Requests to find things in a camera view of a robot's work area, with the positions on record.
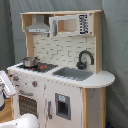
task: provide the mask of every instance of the floor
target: floor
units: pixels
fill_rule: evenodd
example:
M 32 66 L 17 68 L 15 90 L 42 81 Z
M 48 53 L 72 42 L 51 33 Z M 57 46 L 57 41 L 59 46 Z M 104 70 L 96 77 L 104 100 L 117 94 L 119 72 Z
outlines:
M 0 123 L 12 120 L 11 99 L 5 100 L 5 108 L 0 111 Z

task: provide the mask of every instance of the oven window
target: oven window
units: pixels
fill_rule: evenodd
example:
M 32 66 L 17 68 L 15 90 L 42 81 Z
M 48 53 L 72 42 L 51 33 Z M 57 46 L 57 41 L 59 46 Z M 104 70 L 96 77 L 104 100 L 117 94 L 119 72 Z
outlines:
M 30 113 L 38 118 L 37 102 L 33 99 L 19 95 L 19 109 L 20 115 Z

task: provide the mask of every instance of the door handle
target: door handle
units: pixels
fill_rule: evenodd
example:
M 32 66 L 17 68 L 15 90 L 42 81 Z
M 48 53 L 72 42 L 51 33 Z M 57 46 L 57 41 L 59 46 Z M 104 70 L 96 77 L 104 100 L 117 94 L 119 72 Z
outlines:
M 51 101 L 48 102 L 48 117 L 52 119 L 52 115 L 50 114 Z
M 57 35 L 57 21 L 56 20 L 53 20 L 53 25 L 54 25 L 54 32 L 53 32 L 53 35 L 56 36 Z
M 19 91 L 22 95 L 25 95 L 25 96 L 33 96 L 32 93 L 25 93 L 24 91 L 20 90 Z

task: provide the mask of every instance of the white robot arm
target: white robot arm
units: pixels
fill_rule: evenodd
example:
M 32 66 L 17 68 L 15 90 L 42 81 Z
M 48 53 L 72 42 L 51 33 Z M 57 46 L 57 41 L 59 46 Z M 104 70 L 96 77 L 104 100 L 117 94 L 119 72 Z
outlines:
M 3 94 L 9 98 L 16 94 L 16 90 L 6 73 L 0 71 L 0 111 L 5 107 Z M 39 128 L 39 123 L 35 115 L 24 114 L 19 119 L 0 123 L 0 128 Z
M 39 128 L 39 123 L 36 116 L 24 114 L 19 119 L 0 123 L 0 128 Z
M 5 107 L 3 94 L 6 98 L 9 98 L 16 94 L 16 90 L 6 73 L 4 71 L 0 71 L 0 111 Z

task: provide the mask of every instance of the stovetop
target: stovetop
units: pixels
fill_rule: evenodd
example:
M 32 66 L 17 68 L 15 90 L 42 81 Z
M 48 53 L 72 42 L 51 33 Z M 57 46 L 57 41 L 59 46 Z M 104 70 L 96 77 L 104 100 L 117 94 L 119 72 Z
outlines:
M 38 65 L 35 66 L 35 67 L 25 67 L 24 65 L 20 65 L 20 66 L 17 66 L 17 67 L 25 69 L 25 70 L 45 73 L 47 71 L 50 71 L 51 69 L 54 69 L 54 68 L 58 67 L 58 65 L 39 62 Z

